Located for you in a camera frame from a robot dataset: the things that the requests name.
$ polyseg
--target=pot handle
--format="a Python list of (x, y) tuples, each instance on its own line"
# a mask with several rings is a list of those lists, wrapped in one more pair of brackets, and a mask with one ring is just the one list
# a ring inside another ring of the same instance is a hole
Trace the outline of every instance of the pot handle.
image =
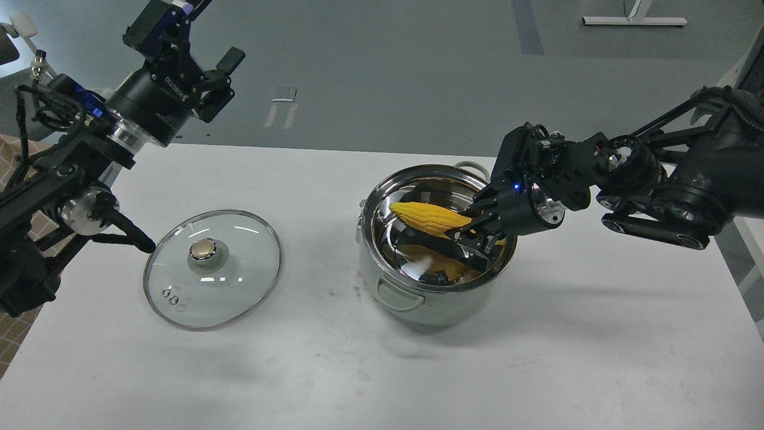
[(483, 167), (483, 165), (479, 163), (476, 163), (474, 161), (464, 160), (464, 161), (460, 161), (456, 163), (454, 167), (460, 168), (460, 169), (473, 168), (476, 171), (481, 172), (483, 174), (483, 177), (485, 178), (485, 181), (490, 183), (490, 172), (488, 171), (488, 169), (486, 169), (485, 167)]
[(411, 311), (425, 302), (421, 295), (404, 291), (382, 278), (377, 282), (377, 297), (381, 305), (397, 312)]

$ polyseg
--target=glass lid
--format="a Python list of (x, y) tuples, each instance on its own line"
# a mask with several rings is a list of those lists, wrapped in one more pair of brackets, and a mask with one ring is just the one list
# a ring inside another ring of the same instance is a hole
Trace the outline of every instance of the glass lid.
[(216, 327), (252, 309), (281, 266), (274, 229), (243, 210), (215, 210), (165, 236), (144, 270), (144, 292), (162, 318), (187, 329)]

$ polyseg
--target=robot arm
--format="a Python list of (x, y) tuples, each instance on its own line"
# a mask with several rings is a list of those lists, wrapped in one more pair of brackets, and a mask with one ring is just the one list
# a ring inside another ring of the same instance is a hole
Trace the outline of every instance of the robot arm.
[[(661, 127), (696, 109), (703, 126)], [(618, 233), (704, 249), (736, 215), (764, 217), (764, 114), (759, 99), (730, 87), (703, 88), (630, 135), (583, 142), (526, 123), (501, 146), (490, 184), (478, 192), (471, 223), (447, 234), (481, 255), (505, 236), (557, 228), (565, 210), (597, 201), (611, 210), (602, 223)], [(667, 148), (684, 145), (687, 151)], [(668, 175), (663, 165), (674, 165)], [(642, 213), (649, 217), (636, 217)]]
[[(108, 180), (110, 172), (131, 168), (146, 142), (168, 146), (190, 116), (210, 122), (233, 98), (229, 76), (244, 52), (231, 48), (207, 71), (189, 54), (190, 22), (208, 3), (150, 0), (123, 37), (146, 61), (109, 100), (65, 74), (41, 85), (36, 69), (44, 65), (44, 52), (37, 52), (31, 86), (16, 89), (20, 165), (0, 193), (0, 310), (17, 316), (54, 300), (61, 270), (90, 240), (154, 251), (154, 242), (119, 212)], [(36, 106), (35, 119), (66, 132), (57, 145), (31, 157), (27, 93)], [(29, 168), (37, 173), (25, 180)], [(28, 231), (39, 210), (60, 227), (33, 242)], [(124, 236), (101, 233), (111, 225)], [(73, 234), (58, 255), (43, 257), (43, 251)]]

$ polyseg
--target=corn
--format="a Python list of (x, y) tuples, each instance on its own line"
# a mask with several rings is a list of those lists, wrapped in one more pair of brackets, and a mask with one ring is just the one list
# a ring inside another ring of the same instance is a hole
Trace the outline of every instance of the corn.
[(445, 235), (446, 231), (472, 221), (472, 218), (463, 217), (445, 207), (415, 201), (391, 203), (390, 210), (407, 226), (446, 239), (448, 239)]

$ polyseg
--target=stainless steel pot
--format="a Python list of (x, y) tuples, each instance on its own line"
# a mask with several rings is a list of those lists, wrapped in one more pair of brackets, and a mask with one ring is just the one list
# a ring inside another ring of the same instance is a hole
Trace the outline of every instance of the stainless steel pot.
[[(461, 165), (487, 175), (474, 163)], [(512, 258), (516, 237), (507, 238), (499, 253), (486, 260), (406, 226), (389, 206), (419, 201), (461, 211), (486, 185), (456, 166), (419, 165), (392, 174), (371, 191), (362, 202), (356, 242), (364, 282), (380, 305), (427, 325), (455, 324), (485, 308), (500, 286), (495, 278)]]

